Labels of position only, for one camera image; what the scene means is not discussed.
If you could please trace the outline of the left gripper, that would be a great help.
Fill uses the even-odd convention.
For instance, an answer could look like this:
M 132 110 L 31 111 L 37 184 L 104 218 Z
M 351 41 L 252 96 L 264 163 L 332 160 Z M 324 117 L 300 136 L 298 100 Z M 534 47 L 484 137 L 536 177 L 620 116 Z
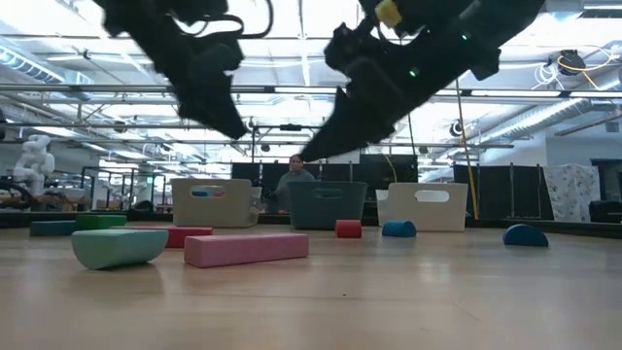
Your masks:
M 179 101 L 179 116 L 238 140 L 248 129 L 230 95 L 232 77 L 243 53 L 237 41 L 191 44 L 158 41 L 158 68 Z

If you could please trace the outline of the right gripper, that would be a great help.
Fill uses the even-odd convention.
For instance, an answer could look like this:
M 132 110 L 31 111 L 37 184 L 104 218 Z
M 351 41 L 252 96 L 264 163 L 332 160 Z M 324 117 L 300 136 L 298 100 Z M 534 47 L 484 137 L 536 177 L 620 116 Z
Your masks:
M 462 22 L 424 27 L 398 45 L 359 25 L 334 29 L 325 62 L 348 78 L 333 111 L 300 152 L 304 161 L 340 156 L 378 143 L 393 124 L 426 103 L 467 70 L 467 28 Z

